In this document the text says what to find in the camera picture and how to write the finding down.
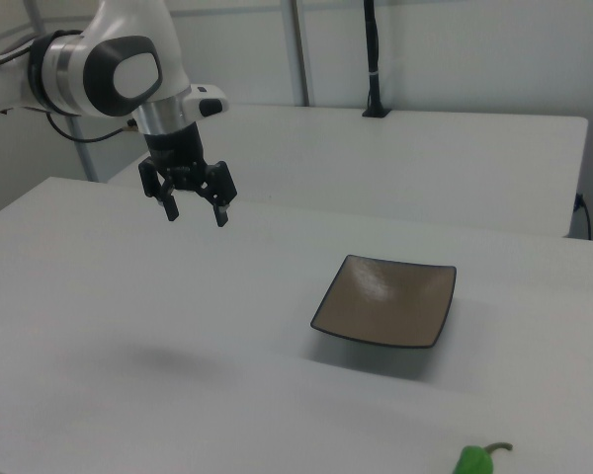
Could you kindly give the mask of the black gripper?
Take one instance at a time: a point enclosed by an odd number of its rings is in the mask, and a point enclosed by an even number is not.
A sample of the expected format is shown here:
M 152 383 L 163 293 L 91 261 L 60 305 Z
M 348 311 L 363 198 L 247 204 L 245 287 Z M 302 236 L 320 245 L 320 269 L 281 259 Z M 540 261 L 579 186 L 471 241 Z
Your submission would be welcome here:
M 195 123 L 176 132 L 145 135 L 149 155 L 138 165 L 143 191 L 164 208 L 169 221 L 179 216 L 172 196 L 174 188 L 197 192 L 212 205 L 218 227 L 228 222 L 228 208 L 237 189 L 225 162 L 207 165 L 198 126 Z M 159 175 L 165 179 L 160 182 Z

